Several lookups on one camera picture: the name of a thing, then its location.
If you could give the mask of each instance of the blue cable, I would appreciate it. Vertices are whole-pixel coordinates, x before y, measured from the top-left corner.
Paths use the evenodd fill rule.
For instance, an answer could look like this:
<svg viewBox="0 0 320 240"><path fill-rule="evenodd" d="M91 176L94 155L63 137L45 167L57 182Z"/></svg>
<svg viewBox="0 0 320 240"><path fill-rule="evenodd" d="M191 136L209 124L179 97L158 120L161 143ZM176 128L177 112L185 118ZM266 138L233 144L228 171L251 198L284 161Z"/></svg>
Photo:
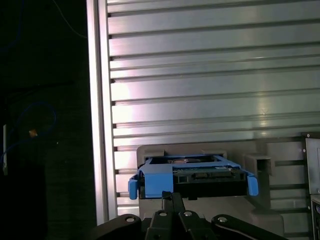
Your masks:
<svg viewBox="0 0 320 240"><path fill-rule="evenodd" d="M17 30L17 33L16 33L15 40L13 40L7 46L0 48L0 52L8 51L10 48L12 48L14 45L16 45L17 42L19 41L19 39L21 37L22 15L23 15L23 12L24 12L24 7L25 7L25 0L22 0L21 10L20 10L20 15L19 15L18 30Z"/></svg>
<svg viewBox="0 0 320 240"><path fill-rule="evenodd" d="M18 117L18 120L16 121L16 124L15 124L15 127L18 126L18 124L20 123L22 117L26 114L27 111L29 111L31 108L33 108L34 106L39 106L39 105L44 105L46 107L48 107L51 111L52 111L52 114L53 114L53 124L51 125L51 127L45 131L45 132L41 132L39 133L37 136L35 137L32 137L32 138L28 138L28 139L24 139L24 140L21 140L21 141L18 141L14 144L12 144L11 146L9 146L6 151L1 155L1 158L0 158L0 164L3 163L3 160L4 160L4 156L7 154L7 152L9 152L11 149L15 148L16 146L20 145L20 144L25 144L25 143L28 143L30 141L32 141L33 139L36 139L36 138L39 138L39 137L42 137L44 135L47 135L49 134L55 127L56 125L56 122L57 122L57 113L56 113L56 110L54 109L54 107L52 105L50 105L49 103L47 102L42 102L42 101L39 101L39 102L35 102L35 103L32 103L30 104L21 114L20 116ZM9 137L12 135L12 133L15 131L15 128L13 128L10 133L9 133Z"/></svg>

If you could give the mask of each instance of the blue plastic bracket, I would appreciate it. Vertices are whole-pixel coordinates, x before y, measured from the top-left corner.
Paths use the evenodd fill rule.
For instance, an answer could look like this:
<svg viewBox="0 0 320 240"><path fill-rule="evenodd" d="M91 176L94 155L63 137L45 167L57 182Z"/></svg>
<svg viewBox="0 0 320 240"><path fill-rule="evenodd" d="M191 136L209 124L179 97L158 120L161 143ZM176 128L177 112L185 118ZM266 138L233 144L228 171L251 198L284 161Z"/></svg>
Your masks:
<svg viewBox="0 0 320 240"><path fill-rule="evenodd" d="M255 175L249 171L246 171L246 179L248 182L248 191L250 196L257 196L259 194L258 180Z"/></svg>
<svg viewBox="0 0 320 240"><path fill-rule="evenodd" d="M138 197L138 174L134 175L130 178L128 182L128 191L129 191L129 197L131 200L135 200Z"/></svg>

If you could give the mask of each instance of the dark background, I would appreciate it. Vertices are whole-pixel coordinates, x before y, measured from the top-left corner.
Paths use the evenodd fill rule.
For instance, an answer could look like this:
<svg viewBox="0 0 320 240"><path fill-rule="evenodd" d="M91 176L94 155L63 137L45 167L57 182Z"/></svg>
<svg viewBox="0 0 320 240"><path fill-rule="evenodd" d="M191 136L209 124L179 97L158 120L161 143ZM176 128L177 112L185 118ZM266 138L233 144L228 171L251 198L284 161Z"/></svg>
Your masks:
<svg viewBox="0 0 320 240"><path fill-rule="evenodd" d="M96 224L88 42L71 31L52 0L25 0L20 35L7 48L17 36L22 2L0 4L0 119L10 130L30 104L47 102L57 121L48 135L8 154L9 174L0 182L0 239L67 239ZM86 36L86 1L56 2ZM35 106L8 145L52 124L51 110Z"/></svg>

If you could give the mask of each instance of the ribbed metal panel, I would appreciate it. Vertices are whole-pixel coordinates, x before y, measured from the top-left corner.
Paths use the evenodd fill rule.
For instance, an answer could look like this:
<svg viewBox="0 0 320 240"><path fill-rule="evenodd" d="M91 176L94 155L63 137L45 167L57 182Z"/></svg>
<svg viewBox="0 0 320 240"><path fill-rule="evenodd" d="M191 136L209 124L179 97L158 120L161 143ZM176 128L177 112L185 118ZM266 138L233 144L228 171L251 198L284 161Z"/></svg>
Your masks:
<svg viewBox="0 0 320 240"><path fill-rule="evenodd" d="M117 192L117 206L111 201L108 207L117 207L118 214L139 213L138 201L128 199L127 180L141 145L320 130L319 1L108 0L107 7L106 0L98 2L99 20L108 23L99 30L100 52L113 124L108 136L104 126L105 138L113 139L108 149L114 148L114 154L106 153L106 168L114 166L107 178L115 180ZM283 147L269 149L277 153ZM301 158L292 153L279 161L285 160ZM271 198L288 197L272 198L272 207L305 208L304 189L282 189L305 184L304 167L278 165L275 171ZM292 214L304 219L307 213L283 217L288 222ZM285 226L287 233L294 231L289 222ZM305 231L301 225L299 232Z"/></svg>

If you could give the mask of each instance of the bolt head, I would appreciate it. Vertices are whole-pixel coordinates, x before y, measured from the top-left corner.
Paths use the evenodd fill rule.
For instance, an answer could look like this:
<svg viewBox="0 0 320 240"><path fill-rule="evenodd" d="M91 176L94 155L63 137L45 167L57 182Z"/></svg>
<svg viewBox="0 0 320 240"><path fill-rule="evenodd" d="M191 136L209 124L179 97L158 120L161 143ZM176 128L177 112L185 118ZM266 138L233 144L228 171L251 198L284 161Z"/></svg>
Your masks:
<svg viewBox="0 0 320 240"><path fill-rule="evenodd" d="M191 217L191 216L192 216L192 212L190 212L190 211L185 211L185 212L184 212L184 215L185 215L186 217Z"/></svg>
<svg viewBox="0 0 320 240"><path fill-rule="evenodd" d="M132 222L135 221L135 218L132 217L132 216L130 216L130 217L127 217L125 220L126 220L128 223L132 223Z"/></svg>
<svg viewBox="0 0 320 240"><path fill-rule="evenodd" d="M218 221L220 223L226 223L228 221L228 219L226 219L224 216L221 216L221 217L218 218Z"/></svg>

